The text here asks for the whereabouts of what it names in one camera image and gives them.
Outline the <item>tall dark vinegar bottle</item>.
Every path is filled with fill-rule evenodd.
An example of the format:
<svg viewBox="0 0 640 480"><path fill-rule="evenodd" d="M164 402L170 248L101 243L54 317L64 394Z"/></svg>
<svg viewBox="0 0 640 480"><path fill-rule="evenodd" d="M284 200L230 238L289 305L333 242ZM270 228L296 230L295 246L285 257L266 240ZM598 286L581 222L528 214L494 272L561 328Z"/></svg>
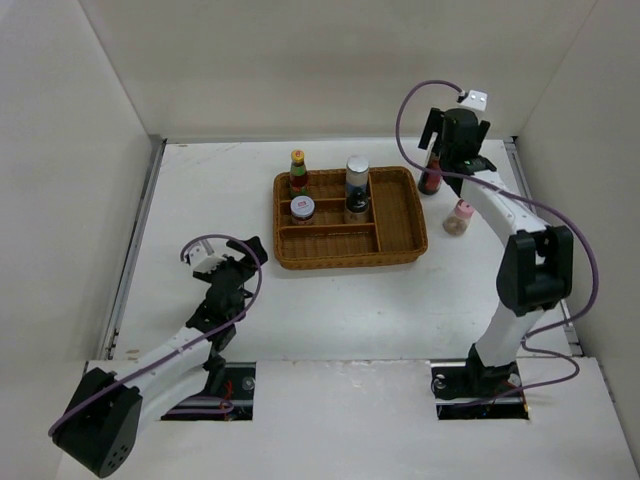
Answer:
<svg viewBox="0 0 640 480"><path fill-rule="evenodd" d="M433 170L433 173L423 171L417 182L417 188L424 195L435 195L439 191L442 182L442 177L439 174L439 155L437 153L431 152L425 164L425 167L429 170Z"/></svg>

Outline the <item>white lid chili jar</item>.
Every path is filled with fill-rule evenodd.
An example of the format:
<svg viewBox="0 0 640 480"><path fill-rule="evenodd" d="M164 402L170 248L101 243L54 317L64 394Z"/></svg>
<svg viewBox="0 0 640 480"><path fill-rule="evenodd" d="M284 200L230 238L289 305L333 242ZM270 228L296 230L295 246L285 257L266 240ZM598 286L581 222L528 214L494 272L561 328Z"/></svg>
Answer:
<svg viewBox="0 0 640 480"><path fill-rule="evenodd" d="M309 225L314 219L315 202L309 196L296 196L290 203L290 213L294 225Z"/></svg>

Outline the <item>pink cap small bottle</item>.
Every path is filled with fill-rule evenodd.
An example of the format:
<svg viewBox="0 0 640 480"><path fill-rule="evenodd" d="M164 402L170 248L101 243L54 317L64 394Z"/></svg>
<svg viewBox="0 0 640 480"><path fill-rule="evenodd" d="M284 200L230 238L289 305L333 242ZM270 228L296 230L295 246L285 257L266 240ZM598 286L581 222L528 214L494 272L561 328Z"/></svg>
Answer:
<svg viewBox="0 0 640 480"><path fill-rule="evenodd" d="M469 203L459 199L442 226L449 235L461 236L466 232L474 213L475 210Z"/></svg>

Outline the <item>yellow cap sauce bottle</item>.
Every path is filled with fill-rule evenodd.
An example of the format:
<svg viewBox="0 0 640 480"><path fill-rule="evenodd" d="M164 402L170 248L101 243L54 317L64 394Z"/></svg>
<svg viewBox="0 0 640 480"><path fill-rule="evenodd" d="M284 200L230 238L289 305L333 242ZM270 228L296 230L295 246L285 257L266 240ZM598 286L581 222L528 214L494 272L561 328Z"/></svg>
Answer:
<svg viewBox="0 0 640 480"><path fill-rule="evenodd" d="M305 154L302 150L291 152L291 165L289 171L289 190L292 198L307 196L309 175L305 164Z"/></svg>

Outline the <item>black cap pepper shaker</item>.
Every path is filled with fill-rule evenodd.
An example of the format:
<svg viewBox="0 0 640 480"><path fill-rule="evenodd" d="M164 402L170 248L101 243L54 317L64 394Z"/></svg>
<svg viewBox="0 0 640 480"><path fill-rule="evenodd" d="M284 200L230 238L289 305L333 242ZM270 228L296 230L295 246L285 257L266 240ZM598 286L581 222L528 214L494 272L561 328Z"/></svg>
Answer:
<svg viewBox="0 0 640 480"><path fill-rule="evenodd" d="M346 198L344 221L347 224L364 224L369 219L370 200L365 190L355 188Z"/></svg>

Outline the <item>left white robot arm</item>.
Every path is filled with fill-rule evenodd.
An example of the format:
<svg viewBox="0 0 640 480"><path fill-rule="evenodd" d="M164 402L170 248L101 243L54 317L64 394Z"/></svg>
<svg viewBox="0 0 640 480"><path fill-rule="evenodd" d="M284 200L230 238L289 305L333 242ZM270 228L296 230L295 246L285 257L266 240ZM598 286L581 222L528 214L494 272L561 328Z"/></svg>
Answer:
<svg viewBox="0 0 640 480"><path fill-rule="evenodd" d="M245 285L263 279L268 254L257 236L221 235L231 252L218 255L215 238L201 235L180 252L193 277L209 286L185 324L123 370L86 372L48 431L54 445L100 479L122 466L148 424L182 414L180 403L193 395L210 399L223 390L221 353L257 299Z"/></svg>

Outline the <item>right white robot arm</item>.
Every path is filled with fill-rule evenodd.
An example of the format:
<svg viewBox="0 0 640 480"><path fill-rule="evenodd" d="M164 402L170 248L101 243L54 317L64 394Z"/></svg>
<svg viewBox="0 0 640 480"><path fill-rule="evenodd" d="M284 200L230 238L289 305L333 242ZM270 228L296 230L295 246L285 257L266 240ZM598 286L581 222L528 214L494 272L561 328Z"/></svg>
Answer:
<svg viewBox="0 0 640 480"><path fill-rule="evenodd" d="M419 142L420 148L435 146L446 184L504 246L496 278L499 304L470 348L462 373L470 396L487 395L514 374L525 335L572 289L571 230L548 225L508 189L497 167L480 153L488 129L471 110L434 108Z"/></svg>

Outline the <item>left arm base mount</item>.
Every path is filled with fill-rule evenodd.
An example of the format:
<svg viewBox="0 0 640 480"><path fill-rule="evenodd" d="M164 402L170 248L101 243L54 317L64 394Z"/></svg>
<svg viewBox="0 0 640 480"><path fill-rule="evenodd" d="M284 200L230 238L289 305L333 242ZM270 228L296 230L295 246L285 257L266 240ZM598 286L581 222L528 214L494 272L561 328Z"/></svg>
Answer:
<svg viewBox="0 0 640 480"><path fill-rule="evenodd" d="M251 421L257 364L231 362L209 373L204 389L181 401L161 417L163 421Z"/></svg>

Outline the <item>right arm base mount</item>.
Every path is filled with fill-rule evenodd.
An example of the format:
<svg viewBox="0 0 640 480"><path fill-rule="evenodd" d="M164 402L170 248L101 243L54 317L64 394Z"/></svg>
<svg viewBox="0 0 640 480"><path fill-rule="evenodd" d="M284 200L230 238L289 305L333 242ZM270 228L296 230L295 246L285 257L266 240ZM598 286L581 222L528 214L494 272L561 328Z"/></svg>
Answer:
<svg viewBox="0 0 640 480"><path fill-rule="evenodd" d="M476 361L432 363L431 391L439 420L528 420L516 362L486 369Z"/></svg>

